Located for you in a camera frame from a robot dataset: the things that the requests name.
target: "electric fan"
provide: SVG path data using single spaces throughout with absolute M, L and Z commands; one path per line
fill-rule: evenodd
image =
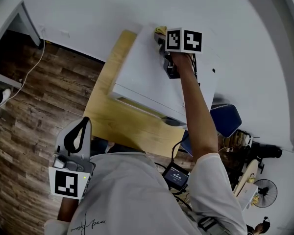
M 278 195 L 278 189 L 274 182 L 268 179 L 260 179 L 254 183 L 258 186 L 258 203 L 255 206 L 264 208 L 272 205 Z

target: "white desk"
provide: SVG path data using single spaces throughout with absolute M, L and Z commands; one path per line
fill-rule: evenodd
M 109 95 L 157 117 L 171 117 L 186 124 L 184 96 L 180 79 L 169 79 L 164 58 L 154 40 L 154 27 L 145 26 L 137 36 Z M 217 76 L 197 59 L 198 82 L 208 109 L 211 108 Z
M 39 46 L 39 36 L 37 35 L 33 25 L 31 24 L 27 16 L 27 13 L 24 10 L 23 0 L 0 0 L 0 39 L 17 15 L 20 16 L 34 43 Z M 16 88 L 20 88 L 22 86 L 21 83 L 16 82 L 1 74 L 0 81 Z

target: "black cable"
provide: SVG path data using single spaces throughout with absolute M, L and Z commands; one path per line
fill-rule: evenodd
M 96 164 L 95 163 L 93 163 L 93 162 L 90 162 L 90 163 L 92 163 L 93 165 L 94 165 L 94 168 L 93 168 L 93 171 L 92 171 L 92 174 L 94 173 L 94 170 L 95 170 L 95 168 L 96 168 Z
M 182 199 L 180 199 L 180 198 L 177 197 L 177 196 L 175 196 L 175 198 L 178 199 L 179 201 L 181 201 L 184 205 L 186 205 L 186 207 L 187 207 L 188 209 L 190 209 L 190 210 L 192 211 L 192 208 L 191 208 L 188 204 L 186 204 Z
M 176 146 L 182 142 L 184 142 L 186 139 L 188 138 L 188 134 L 180 141 L 178 142 L 175 146 L 173 146 L 172 148 L 172 156 L 171 156 L 171 162 L 174 163 L 174 158 L 173 158 L 173 154 L 174 154 L 174 149 L 176 148 Z
M 181 194 L 183 194 L 183 192 L 182 191 L 179 191 L 179 192 L 175 192 L 175 193 L 172 193 L 174 196 L 176 196 L 176 195 L 181 195 Z
M 158 166 L 161 166 L 161 167 L 163 167 L 164 169 L 167 169 L 164 165 L 162 165 L 162 164 L 159 164 L 159 163 L 155 163 L 155 165 L 158 165 Z
M 194 56 L 194 74 L 195 74 L 195 77 L 197 79 L 197 61 L 196 61 L 196 55 L 193 54 Z
M 187 193 L 187 194 L 186 194 L 184 201 L 187 199 L 188 194 L 190 194 L 190 193 Z

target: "wooden table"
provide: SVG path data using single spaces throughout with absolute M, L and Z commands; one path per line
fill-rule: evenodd
M 108 97 L 136 34 L 123 31 L 114 45 L 95 84 L 84 116 L 92 122 L 92 135 L 145 152 L 171 157 L 173 146 L 184 130 L 166 125 L 161 119 Z
M 236 188 L 234 189 L 234 195 L 236 197 L 239 195 L 241 189 L 243 188 L 244 184 L 249 180 L 250 176 L 252 174 L 254 174 L 255 177 L 257 176 L 257 171 L 258 171 L 258 161 L 254 159 L 253 161 L 250 162 L 250 164 L 246 168 L 246 171 L 242 175 L 241 180 L 239 181 Z

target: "white shoe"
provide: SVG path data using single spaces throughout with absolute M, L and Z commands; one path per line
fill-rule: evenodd
M 2 92 L 2 102 L 0 103 L 0 105 L 4 104 L 6 100 L 9 99 L 9 97 L 11 96 L 11 89 L 6 89 Z

